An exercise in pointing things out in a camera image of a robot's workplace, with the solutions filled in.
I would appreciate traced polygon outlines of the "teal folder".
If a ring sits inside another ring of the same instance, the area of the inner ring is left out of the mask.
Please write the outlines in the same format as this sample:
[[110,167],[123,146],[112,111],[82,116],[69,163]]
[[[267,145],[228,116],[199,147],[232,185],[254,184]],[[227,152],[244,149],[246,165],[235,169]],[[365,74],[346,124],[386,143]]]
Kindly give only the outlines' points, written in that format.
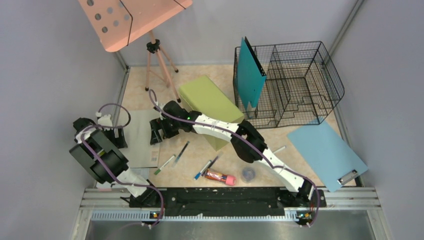
[[267,75],[247,37],[241,39],[237,61],[237,91],[247,111],[259,102]]

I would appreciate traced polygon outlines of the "grey white folder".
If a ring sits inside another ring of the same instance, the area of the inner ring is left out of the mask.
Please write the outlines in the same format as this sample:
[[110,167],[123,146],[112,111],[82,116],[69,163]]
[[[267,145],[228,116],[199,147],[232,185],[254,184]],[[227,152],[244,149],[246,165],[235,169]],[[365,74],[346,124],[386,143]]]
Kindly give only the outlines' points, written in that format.
[[157,119],[159,113],[154,109],[132,110],[131,121],[123,128],[127,148],[121,152],[128,159],[130,168],[156,168],[159,162],[160,144],[150,144],[150,121]]

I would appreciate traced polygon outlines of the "light blue clipboard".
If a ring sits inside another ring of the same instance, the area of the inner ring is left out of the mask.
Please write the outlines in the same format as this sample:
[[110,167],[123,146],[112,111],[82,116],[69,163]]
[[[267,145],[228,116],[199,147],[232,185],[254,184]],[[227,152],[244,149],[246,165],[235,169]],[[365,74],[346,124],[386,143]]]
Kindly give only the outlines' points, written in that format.
[[330,192],[368,170],[349,145],[323,121],[290,132],[288,139]]

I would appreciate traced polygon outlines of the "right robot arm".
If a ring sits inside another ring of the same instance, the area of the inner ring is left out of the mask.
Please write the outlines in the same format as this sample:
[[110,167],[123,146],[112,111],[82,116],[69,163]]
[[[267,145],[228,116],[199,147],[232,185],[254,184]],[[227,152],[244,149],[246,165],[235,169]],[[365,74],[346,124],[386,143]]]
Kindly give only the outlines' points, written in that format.
[[160,106],[151,100],[154,109],[160,113],[165,126],[173,132],[183,130],[187,133],[212,136],[231,143],[237,156],[247,162],[259,162],[271,168],[283,182],[285,188],[293,193],[293,200],[299,206],[307,206],[320,193],[315,183],[287,166],[268,147],[262,135],[247,120],[230,123],[211,118],[198,111],[186,111],[177,102],[169,101]]

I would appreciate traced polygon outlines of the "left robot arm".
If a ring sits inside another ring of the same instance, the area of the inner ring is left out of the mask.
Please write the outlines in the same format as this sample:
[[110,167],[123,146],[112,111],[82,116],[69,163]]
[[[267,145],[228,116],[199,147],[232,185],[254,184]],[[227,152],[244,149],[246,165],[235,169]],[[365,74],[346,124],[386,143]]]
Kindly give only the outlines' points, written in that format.
[[123,129],[118,138],[112,129],[101,128],[89,118],[80,117],[73,123],[76,130],[69,153],[98,183],[109,183],[130,192],[122,197],[131,208],[164,207],[162,193],[148,180],[129,167],[129,160],[120,151],[125,146]]

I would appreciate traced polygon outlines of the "black wire desk organizer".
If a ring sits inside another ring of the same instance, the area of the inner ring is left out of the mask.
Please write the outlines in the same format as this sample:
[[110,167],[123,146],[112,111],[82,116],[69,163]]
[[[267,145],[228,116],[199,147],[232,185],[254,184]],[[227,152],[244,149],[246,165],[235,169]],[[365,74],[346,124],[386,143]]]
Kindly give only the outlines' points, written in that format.
[[246,107],[238,91],[238,61],[234,49],[235,105],[257,129],[319,125],[338,105],[345,88],[322,41],[254,45],[252,50],[265,74],[258,104]]

